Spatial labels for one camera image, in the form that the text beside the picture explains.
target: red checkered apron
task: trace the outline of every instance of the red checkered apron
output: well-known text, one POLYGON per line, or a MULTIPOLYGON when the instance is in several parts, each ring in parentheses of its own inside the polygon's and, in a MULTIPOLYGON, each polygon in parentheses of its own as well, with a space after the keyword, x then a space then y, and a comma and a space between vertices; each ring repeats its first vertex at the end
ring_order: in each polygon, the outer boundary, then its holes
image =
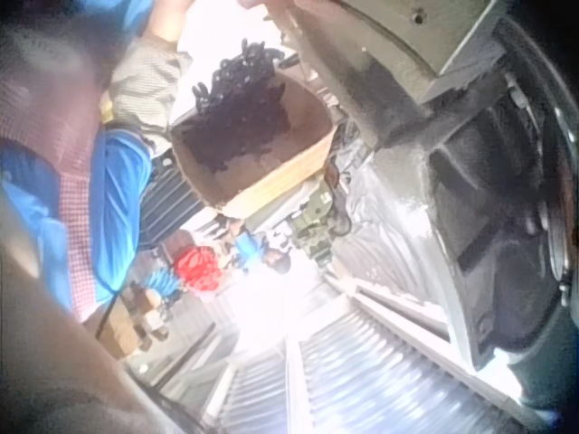
POLYGON ((68 233, 71 298, 84 321, 96 308, 90 256, 90 161, 100 127, 102 90, 90 59, 81 71, 38 71, 16 57, 0 64, 0 137, 48 161, 60 175, 60 219, 68 233))

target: apron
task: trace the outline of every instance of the apron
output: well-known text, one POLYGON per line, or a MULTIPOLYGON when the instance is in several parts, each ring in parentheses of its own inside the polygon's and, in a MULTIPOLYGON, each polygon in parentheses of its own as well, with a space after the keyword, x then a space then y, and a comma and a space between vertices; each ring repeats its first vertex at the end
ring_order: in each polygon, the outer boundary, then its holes
POLYGON ((102 89, 72 42, 23 29, 0 32, 0 137, 44 158, 60 176, 74 314, 96 308, 90 249, 90 169, 102 89))

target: red bag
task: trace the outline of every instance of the red bag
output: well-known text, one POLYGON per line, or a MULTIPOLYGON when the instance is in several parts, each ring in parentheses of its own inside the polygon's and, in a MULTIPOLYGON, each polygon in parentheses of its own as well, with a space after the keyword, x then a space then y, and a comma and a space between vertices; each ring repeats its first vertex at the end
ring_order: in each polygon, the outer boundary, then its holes
POLYGON ((187 249, 175 262, 175 274, 198 291, 215 291, 223 276, 217 255, 205 246, 187 249))

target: person in blue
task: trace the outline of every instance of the person in blue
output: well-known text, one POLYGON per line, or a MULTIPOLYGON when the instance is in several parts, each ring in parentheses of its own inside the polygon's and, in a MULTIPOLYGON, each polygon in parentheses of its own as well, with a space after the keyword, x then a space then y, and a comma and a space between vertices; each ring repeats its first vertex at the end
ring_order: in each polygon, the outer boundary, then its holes
POLYGON ((267 237, 250 233, 243 221, 229 220, 228 232, 236 250, 233 261, 235 267, 247 271, 254 264, 263 263, 282 275, 290 271, 291 257, 288 252, 273 249, 267 242, 267 237))
POLYGON ((57 15, 28 2, 3 17, 1 185, 45 286, 79 321, 112 299, 135 257, 151 158, 170 146, 176 43, 192 2, 77 0, 57 15), (107 88, 114 120, 102 126, 107 88))

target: cardboard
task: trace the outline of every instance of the cardboard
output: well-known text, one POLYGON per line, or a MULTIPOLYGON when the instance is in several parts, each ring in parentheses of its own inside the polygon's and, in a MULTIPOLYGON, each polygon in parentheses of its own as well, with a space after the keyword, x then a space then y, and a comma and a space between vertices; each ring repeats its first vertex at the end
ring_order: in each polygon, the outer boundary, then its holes
POLYGON ((288 112, 290 128, 268 144, 271 152, 264 156, 235 157, 226 163, 226 171, 212 174, 196 162, 181 140, 179 125, 195 116, 195 111, 173 127, 173 148, 185 179, 206 205, 224 215, 249 217, 326 162, 335 132, 326 105, 288 76, 278 72, 275 80, 286 84, 281 103, 288 112))

